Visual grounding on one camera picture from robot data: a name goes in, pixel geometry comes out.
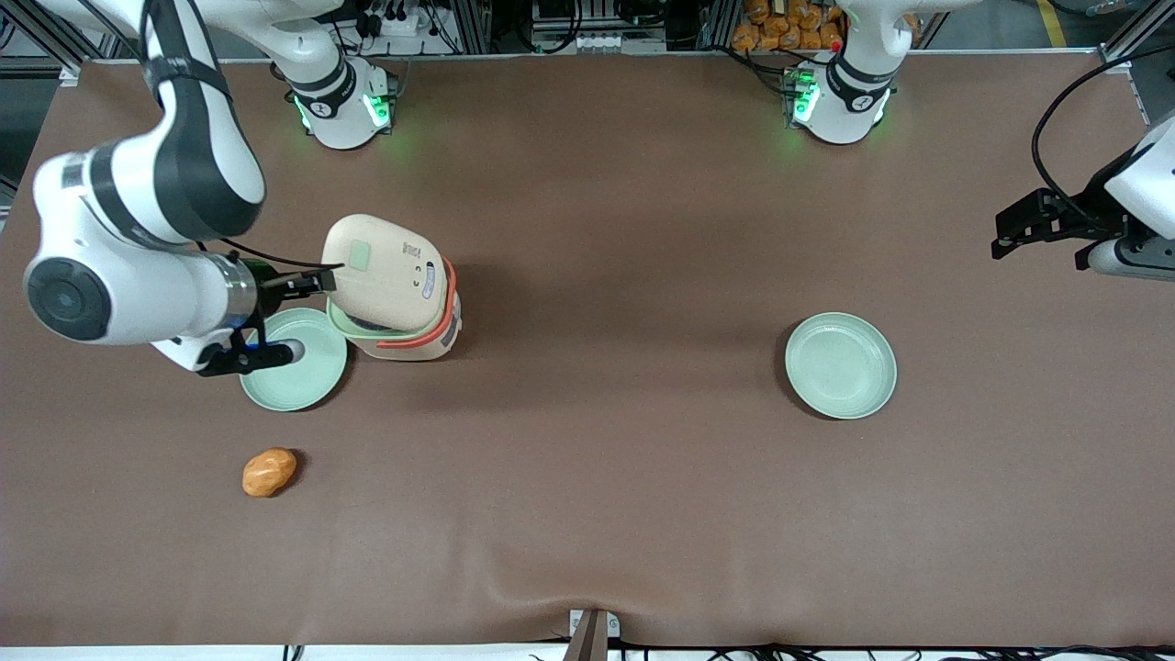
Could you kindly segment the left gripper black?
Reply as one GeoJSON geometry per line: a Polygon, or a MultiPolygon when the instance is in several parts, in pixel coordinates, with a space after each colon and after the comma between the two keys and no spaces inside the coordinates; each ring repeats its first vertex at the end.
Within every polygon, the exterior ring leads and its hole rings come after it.
{"type": "Polygon", "coordinates": [[[1079,193],[1063,193],[1052,176],[1046,188],[1025,194],[996,214],[996,238],[991,259],[1003,259],[1023,244],[1061,240],[1107,241],[1124,237],[1124,207],[1104,189],[1119,168],[1101,168],[1079,193]]]}

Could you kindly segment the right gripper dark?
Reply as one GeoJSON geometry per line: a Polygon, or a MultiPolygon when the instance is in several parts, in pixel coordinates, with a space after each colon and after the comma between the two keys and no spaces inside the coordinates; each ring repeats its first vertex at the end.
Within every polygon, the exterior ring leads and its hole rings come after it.
{"type": "Polygon", "coordinates": [[[267,319],[283,305],[283,298],[307,298],[331,292],[331,276],[345,263],[294,267],[280,274],[268,261],[240,261],[251,277],[253,313],[267,319]]]}

